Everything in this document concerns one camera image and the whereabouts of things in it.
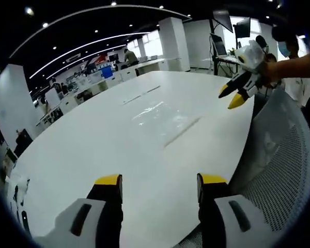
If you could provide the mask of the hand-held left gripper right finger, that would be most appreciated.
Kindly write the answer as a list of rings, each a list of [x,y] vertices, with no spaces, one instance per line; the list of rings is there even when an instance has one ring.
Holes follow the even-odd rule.
[[[223,177],[198,173],[197,192],[203,247],[272,246],[272,230],[261,210],[231,194]]]

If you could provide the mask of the person's right hand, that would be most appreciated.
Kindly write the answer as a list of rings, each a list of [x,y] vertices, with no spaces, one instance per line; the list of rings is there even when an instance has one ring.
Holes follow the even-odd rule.
[[[276,88],[281,84],[282,80],[278,75],[278,63],[263,61],[260,66],[260,75],[263,86],[266,88]]]

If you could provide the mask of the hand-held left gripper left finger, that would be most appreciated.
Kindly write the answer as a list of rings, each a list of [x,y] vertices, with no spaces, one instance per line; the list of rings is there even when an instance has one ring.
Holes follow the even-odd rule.
[[[34,239],[40,247],[120,247],[122,222],[122,175],[112,174],[98,178],[87,197],[74,201],[47,235]]]

